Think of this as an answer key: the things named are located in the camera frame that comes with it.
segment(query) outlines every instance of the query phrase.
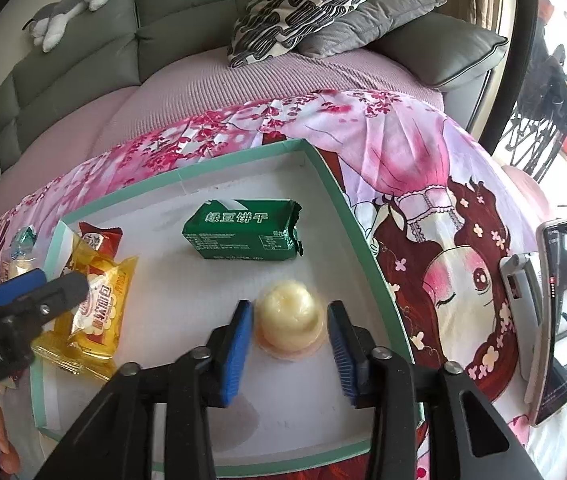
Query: stuffed toy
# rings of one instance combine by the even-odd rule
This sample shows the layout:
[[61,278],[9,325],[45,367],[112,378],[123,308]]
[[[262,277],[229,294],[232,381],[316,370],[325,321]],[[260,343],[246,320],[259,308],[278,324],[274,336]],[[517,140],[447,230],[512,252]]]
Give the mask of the stuffed toy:
[[108,0],[62,0],[44,5],[28,20],[22,30],[29,27],[35,46],[44,52],[54,49],[64,36],[66,25],[84,10],[97,10]]

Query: green box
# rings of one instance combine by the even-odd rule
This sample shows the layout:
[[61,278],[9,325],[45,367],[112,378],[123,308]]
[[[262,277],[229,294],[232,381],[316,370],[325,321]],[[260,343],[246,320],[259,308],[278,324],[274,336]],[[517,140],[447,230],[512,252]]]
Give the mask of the green box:
[[294,200],[209,200],[182,233],[207,260],[288,260],[303,254],[299,211]]

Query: pink blanket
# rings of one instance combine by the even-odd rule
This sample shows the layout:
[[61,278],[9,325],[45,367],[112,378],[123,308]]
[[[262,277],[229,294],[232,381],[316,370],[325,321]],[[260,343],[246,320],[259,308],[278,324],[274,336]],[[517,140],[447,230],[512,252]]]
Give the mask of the pink blanket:
[[[499,275],[535,250],[521,195],[454,121],[390,91],[324,90],[206,112],[116,146],[0,219],[0,252],[32,224],[44,254],[59,219],[149,176],[285,138],[324,156],[393,291],[418,364],[460,362],[525,443],[518,350]],[[428,476],[420,431],[420,478]]]

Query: candy wrapper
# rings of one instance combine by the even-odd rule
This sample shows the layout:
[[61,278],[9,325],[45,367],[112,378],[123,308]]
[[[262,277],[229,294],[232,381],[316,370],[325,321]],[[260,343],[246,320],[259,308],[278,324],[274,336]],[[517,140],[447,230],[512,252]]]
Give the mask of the candy wrapper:
[[132,257],[116,264],[76,237],[72,267],[86,274],[90,292],[74,313],[59,316],[54,329],[35,340],[33,351],[74,374],[87,373],[104,381],[112,377],[136,263],[137,257]]
[[87,222],[80,222],[81,239],[98,253],[114,258],[124,232],[121,227],[101,229]]

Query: pink bedsheet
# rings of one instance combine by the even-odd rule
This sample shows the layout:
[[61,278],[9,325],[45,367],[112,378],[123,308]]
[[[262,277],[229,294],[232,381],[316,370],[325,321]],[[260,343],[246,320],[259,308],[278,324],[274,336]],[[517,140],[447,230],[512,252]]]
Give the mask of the pink bedsheet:
[[64,117],[44,132],[0,181],[0,215],[49,180],[113,146],[206,110],[320,88],[400,91],[443,110],[441,94],[400,64],[357,48],[326,59],[290,52],[228,68],[225,48],[176,61],[140,87],[123,88]]
[[[320,149],[393,291],[418,364],[460,362],[526,443],[523,380],[499,260],[535,250],[521,195],[431,105],[390,91],[325,90],[235,105],[156,129],[54,179],[0,219],[0,251],[33,224],[38,250],[66,213],[149,176],[285,138]],[[428,446],[420,438],[420,478]]]

